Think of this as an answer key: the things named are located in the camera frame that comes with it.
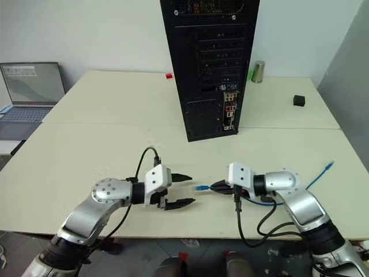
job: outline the computer rear panel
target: computer rear panel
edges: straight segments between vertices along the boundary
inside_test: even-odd
[[[237,134],[259,1],[161,0],[189,141]]]

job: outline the gray floor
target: gray floor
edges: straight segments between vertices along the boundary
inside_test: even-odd
[[[301,246],[300,242],[270,241],[255,249],[246,248],[238,240],[199,239],[198,245],[181,239],[119,239],[118,242],[123,245],[120,255],[95,252],[91,256],[92,264],[84,265],[80,276],[149,277],[164,259],[186,252],[191,277],[225,277],[223,253],[228,250],[242,253],[254,267],[256,276],[311,276],[308,255],[289,253],[290,249]],[[21,276],[47,241],[6,233],[0,244],[8,259],[0,276],[15,277]]]

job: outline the robotic arm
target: robotic arm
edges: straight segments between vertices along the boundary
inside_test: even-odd
[[[185,175],[171,174],[170,169],[158,164],[147,172],[145,182],[139,182],[136,177],[125,180],[107,178],[97,182],[86,200],[70,213],[47,248],[33,260],[23,277],[76,276],[114,211],[131,204],[157,204],[161,209],[187,206],[194,199],[168,203],[165,196],[172,182],[190,179]]]
[[[304,235],[313,259],[335,274],[368,277],[366,268],[352,245],[342,237],[319,201],[301,186],[298,173],[283,169],[255,175],[251,168],[232,163],[228,184],[234,192],[244,190],[247,197],[259,201],[259,196],[278,194],[287,214]]]

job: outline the black computer case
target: black computer case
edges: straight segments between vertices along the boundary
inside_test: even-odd
[[[237,134],[259,0],[160,0],[189,141]]]

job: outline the laptop screen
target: laptop screen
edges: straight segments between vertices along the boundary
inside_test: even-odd
[[[56,62],[2,63],[0,67],[13,105],[55,105],[65,95]]]

